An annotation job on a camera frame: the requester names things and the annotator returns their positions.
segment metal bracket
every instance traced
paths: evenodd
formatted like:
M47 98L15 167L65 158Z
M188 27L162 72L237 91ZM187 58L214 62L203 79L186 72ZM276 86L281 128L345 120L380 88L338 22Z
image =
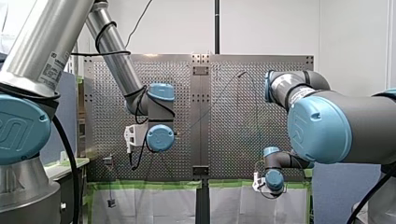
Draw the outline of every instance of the metal bracket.
M192 166L193 175L209 175L209 166Z
M192 54L192 74L194 76L209 76L209 54Z

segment perforated metal panel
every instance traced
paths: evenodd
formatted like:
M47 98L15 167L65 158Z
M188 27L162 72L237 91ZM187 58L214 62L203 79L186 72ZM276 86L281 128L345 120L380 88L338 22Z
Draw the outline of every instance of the perforated metal panel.
M86 151L92 159L90 181L109 179L185 180L192 179L191 125L191 56L133 55L136 72L145 84L167 82L175 86L175 129L179 133L174 147L163 154L145 150L140 167L132 171L123 139L125 126L134 117L124 109L123 97L103 59L85 62ZM278 146L290 150L286 130L286 113L277 105L263 101L263 77L266 71L312 69L306 56L219 56L213 55L211 66L211 111L208 148L201 148L209 158L210 178L251 178L254 163L262 159L262 150ZM239 72L247 73L240 78ZM140 148L136 148L134 161ZM112 154L115 169L109 172L102 158ZM301 173L285 171L287 179Z
M142 161L136 171L131 170L123 138L125 126L134 124L134 117L124 109L124 98L110 75L102 59L87 61L85 66L89 73L86 81L87 97L87 150L92 158L89 167L90 181L108 179L149 179L182 180L191 179L191 151L189 132L190 108L190 73L189 56L156 57L134 55L134 67L144 84L152 82L169 83L175 87L177 99L175 131L183 133L172 150L163 154L151 154L144 151ZM134 163L140 147L134 149ZM109 172L102 158L112 154L115 169Z
M264 148L290 150L287 114L264 102L264 75L269 70L312 70L312 62L306 56L212 57L210 178L252 178ZM302 179L295 169L283 173L288 180Z

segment metal pole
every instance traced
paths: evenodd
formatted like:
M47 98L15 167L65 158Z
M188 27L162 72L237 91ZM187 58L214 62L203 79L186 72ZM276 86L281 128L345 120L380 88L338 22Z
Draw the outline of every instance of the metal pole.
M215 0L215 54L220 54L220 0Z

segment green tape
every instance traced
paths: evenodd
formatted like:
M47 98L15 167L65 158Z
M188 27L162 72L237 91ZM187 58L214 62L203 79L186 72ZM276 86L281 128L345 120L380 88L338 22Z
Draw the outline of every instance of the green tape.
M89 183L89 188L100 189L199 189L200 181L148 182L140 180L117 180L114 182Z
M211 189L228 189L252 186L253 181L247 179L239 180L209 180L209 187ZM308 189L310 182L286 182L288 189Z
M304 173L305 173L305 177L312 178L314 170L313 169L305 169Z

